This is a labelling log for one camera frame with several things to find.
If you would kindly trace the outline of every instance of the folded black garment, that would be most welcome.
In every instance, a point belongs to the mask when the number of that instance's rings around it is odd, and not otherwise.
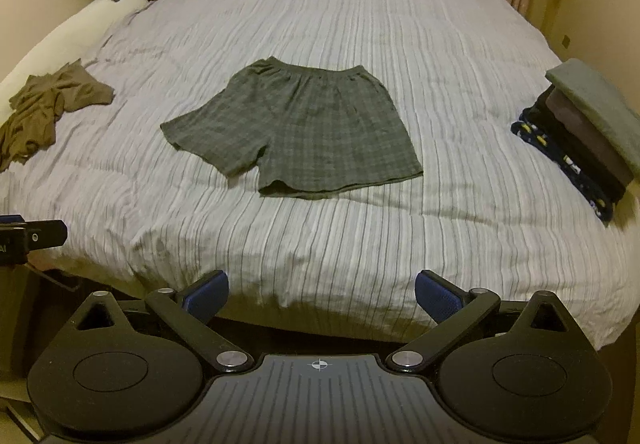
[[[625,186],[549,110],[546,106],[546,98],[552,89],[553,87],[540,95],[532,107],[523,110],[524,119],[522,120],[533,123],[549,135],[555,144],[580,167],[581,172],[587,174],[610,201],[616,204],[625,194]]]
[[[613,217],[613,202],[598,183],[583,172],[580,166],[575,164],[564,150],[556,144],[551,135],[527,120],[526,110],[520,115],[520,120],[511,125],[511,132],[529,145],[536,147],[556,163],[577,190],[587,199],[587,202],[603,224],[607,225],[609,223]]]

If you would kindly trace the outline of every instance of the bed sheet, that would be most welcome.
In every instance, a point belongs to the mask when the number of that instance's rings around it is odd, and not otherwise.
[[[424,176],[309,201],[226,180],[160,123],[259,58],[364,67],[388,89]],[[555,291],[600,347],[635,312],[638,206],[605,228],[509,126],[558,58],[504,0],[159,0],[84,63],[110,106],[65,114],[56,144],[0,174],[0,211],[61,218],[63,269],[134,295],[224,269],[221,315],[319,334],[408,340],[432,322],[432,269],[504,299]]]

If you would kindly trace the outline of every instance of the shorts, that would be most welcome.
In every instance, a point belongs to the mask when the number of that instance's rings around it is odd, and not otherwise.
[[[258,60],[204,106],[161,129],[175,148],[227,177],[257,164],[266,196],[319,198],[422,174],[388,92],[362,66]]]

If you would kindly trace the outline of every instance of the crosshair symbol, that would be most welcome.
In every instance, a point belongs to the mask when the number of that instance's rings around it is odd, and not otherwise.
[[[321,359],[318,359],[318,360],[314,361],[313,363],[309,363],[309,366],[312,366],[316,370],[320,371],[320,370],[324,370],[326,367],[330,366],[330,364],[327,363],[326,361],[322,361]]]

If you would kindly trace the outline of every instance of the silver screw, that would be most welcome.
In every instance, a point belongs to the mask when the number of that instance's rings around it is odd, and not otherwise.
[[[391,357],[391,360],[402,368],[413,368],[422,363],[422,356],[413,350],[400,350]]]
[[[239,352],[238,350],[227,350],[226,352],[220,352],[216,361],[222,366],[228,366],[229,368],[236,368],[236,366],[241,366],[245,364],[249,358],[244,352]]]

